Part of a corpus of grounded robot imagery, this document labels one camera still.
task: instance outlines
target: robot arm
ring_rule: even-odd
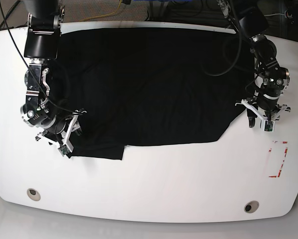
[[[259,113],[254,111],[259,107],[265,112],[262,129],[274,131],[274,120],[279,119],[281,111],[290,111],[289,107],[277,104],[283,90],[290,83],[290,76],[288,69],[281,67],[276,60],[276,46],[264,35],[269,26],[266,18],[258,9],[257,2],[258,0],[217,0],[224,16],[231,22],[235,31],[240,29],[244,38],[248,39],[252,47],[251,51],[259,63],[257,75],[263,79],[263,83],[260,88],[254,83],[258,95],[242,101],[243,105],[256,106],[247,107],[250,127],[254,126],[254,120]]]
[[[257,1],[217,0],[224,16],[235,30],[240,30],[248,39],[259,62],[257,74],[263,78],[263,84],[260,88],[254,85],[257,96],[241,102],[248,109],[250,127],[254,126],[255,118],[260,116],[259,118],[265,121],[261,124],[263,130],[273,131],[274,120],[278,120],[282,112],[290,110],[287,106],[277,104],[290,79],[288,70],[280,67],[276,60],[275,45],[263,34],[268,23],[258,9]],[[51,91],[55,92],[49,87],[49,82],[52,81],[49,61],[57,57],[64,8],[58,5],[57,0],[24,0],[24,3],[29,12],[24,57],[31,58],[32,62],[29,64],[31,74],[25,77],[27,92],[26,103],[21,108],[22,118],[28,125],[44,129],[44,132],[36,137],[37,140],[46,137],[47,141],[51,142],[50,136],[56,137],[52,142],[59,146],[64,155],[73,150],[69,142],[70,133],[81,133],[78,115],[59,111],[59,107],[49,101]],[[57,94],[53,94],[52,100],[57,100]],[[261,115],[258,108],[261,108],[265,115]]]

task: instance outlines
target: black cable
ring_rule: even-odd
[[[169,10],[174,13],[175,15],[178,15],[178,16],[184,16],[184,17],[193,17],[193,16],[198,16],[201,14],[201,12],[203,11],[203,8],[204,8],[204,3],[203,3],[203,0],[200,0],[200,9],[197,13],[194,13],[193,15],[182,15],[182,14],[179,14],[175,11],[172,11],[170,8]]]
[[[223,43],[223,46],[222,46],[222,53],[223,53],[223,58],[224,60],[229,63],[229,64],[232,64],[231,60],[228,58],[227,54],[226,54],[226,49],[227,49],[227,45],[230,43],[231,40],[235,39],[234,38],[228,38],[225,40],[225,42]],[[258,74],[258,70],[256,69],[249,69],[249,68],[245,68],[245,67],[242,67],[242,66],[239,66],[239,65],[235,65],[234,68],[240,70],[240,71],[243,71],[243,72],[246,72],[246,73],[256,73]]]
[[[0,2],[0,12],[1,12],[1,15],[2,15],[2,17],[3,17],[3,19],[4,19],[5,25],[6,25],[6,27],[7,27],[8,33],[9,33],[9,36],[10,36],[10,38],[11,38],[11,40],[12,40],[12,42],[13,42],[13,44],[14,44],[14,46],[15,46],[17,52],[18,52],[18,54],[20,55],[21,59],[23,60],[23,62],[24,62],[24,64],[25,64],[25,66],[27,67],[28,72],[31,74],[31,76],[33,77],[33,79],[35,79],[35,81],[36,81],[36,83],[37,83],[39,89],[42,91],[42,93],[43,93],[43,95],[46,97],[46,99],[48,99],[48,101],[49,101],[53,106],[55,106],[56,108],[58,108],[58,109],[60,109],[60,110],[70,112],[70,113],[72,113],[72,114],[74,114],[74,115],[82,115],[81,112],[71,111],[71,110],[68,110],[68,109],[65,109],[65,108],[63,108],[63,107],[60,107],[60,106],[56,105],[56,104],[53,103],[53,102],[50,100],[50,98],[46,95],[46,93],[44,92],[43,88],[40,86],[39,81],[36,79],[34,73],[31,71],[31,69],[29,68],[28,64],[26,63],[26,61],[25,61],[23,55],[22,55],[21,52],[19,51],[19,48],[17,47],[17,45],[16,45],[16,43],[15,43],[15,41],[14,41],[13,36],[11,35],[11,32],[10,32],[10,30],[9,30],[8,24],[7,24],[6,19],[5,19],[5,16],[4,16],[4,12],[3,12],[3,8],[2,8],[2,6],[1,6],[1,2]]]
[[[27,21],[23,25],[19,25],[19,26],[15,27],[15,28],[20,28],[20,27],[27,27]]]
[[[144,21],[148,21],[150,18],[150,15],[149,15],[149,10],[147,10],[147,18],[144,20]]]
[[[8,10],[6,16],[5,16],[5,19],[7,20],[9,18],[9,16],[12,14],[12,12],[15,10],[15,8],[19,5],[20,1],[16,1],[13,6],[11,6],[11,8]],[[5,22],[2,21],[1,24],[0,24],[0,29],[3,27],[3,25],[5,25]]]
[[[238,30],[238,37],[239,37],[238,51],[237,51],[236,58],[233,61],[232,65],[228,69],[226,69],[225,71],[223,71],[223,72],[220,72],[220,73],[210,73],[210,72],[206,71],[204,69],[204,67],[202,66],[202,70],[204,71],[204,73],[207,74],[207,75],[209,75],[209,76],[214,76],[214,77],[222,76],[222,75],[225,75],[227,72],[231,71],[235,67],[235,65],[236,65],[236,63],[237,63],[237,61],[239,59],[241,50],[242,50],[243,36],[242,36],[241,27],[240,27],[239,21],[237,19],[237,14],[236,14],[236,11],[235,11],[235,6],[233,4],[233,0],[229,0],[229,3],[231,5],[231,9],[232,9],[233,16],[235,18],[235,22],[236,22],[237,30]]]
[[[27,24],[25,24],[25,25],[20,25],[20,26],[17,26],[17,27],[13,27],[13,26],[11,26],[10,29],[15,29],[15,28],[20,28],[20,27],[27,27]],[[4,31],[4,30],[7,30],[7,28],[5,27],[5,28],[1,28],[1,29],[0,29],[0,31]]]

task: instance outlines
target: black t-shirt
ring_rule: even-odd
[[[244,43],[237,67],[220,77],[237,52],[232,34],[175,28],[76,31],[61,36],[53,81],[67,82],[65,106],[79,116],[69,156],[122,159],[126,145],[219,140],[244,111],[254,58]]]

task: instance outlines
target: floor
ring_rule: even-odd
[[[14,2],[15,0],[1,0],[5,13]],[[62,2],[63,5],[66,6],[64,22],[75,22],[85,17],[107,14],[116,10],[118,6],[118,0],[63,0]],[[259,8],[264,14],[284,12],[286,7],[283,2],[284,0],[260,0]],[[144,21],[148,16],[148,5],[148,1],[133,0],[130,5],[122,4],[117,14],[99,18],[99,20]],[[203,0],[201,14],[192,16],[199,11],[200,7],[200,0],[192,0],[192,2],[184,5],[170,2],[163,17],[155,20],[214,25],[219,27],[227,26],[227,21],[224,19],[215,0]],[[284,16],[271,16],[267,17],[267,19],[270,24],[270,28],[266,32],[267,35],[298,41],[298,28],[295,25],[291,25],[290,21]],[[9,17],[8,23],[9,26],[17,27],[25,24],[26,21],[27,12],[23,2],[21,2]]]

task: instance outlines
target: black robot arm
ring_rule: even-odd
[[[290,76],[288,69],[281,67],[276,60],[276,46],[264,35],[269,27],[268,22],[257,6],[258,0],[217,0],[217,2],[235,31],[240,29],[243,37],[249,41],[251,51],[259,63],[257,75],[263,79],[261,87],[255,85],[258,95],[242,101],[242,104],[248,108],[248,115],[253,120],[260,114],[257,108],[261,108],[265,112],[262,116],[265,121],[262,124],[263,130],[274,131],[274,122],[279,120],[281,111],[290,111],[289,107],[277,104],[283,90],[290,83]],[[250,119],[250,127],[253,126],[254,121]]]
[[[48,18],[51,15],[58,13],[57,0],[23,0],[26,10],[32,14],[33,17],[39,19]]]

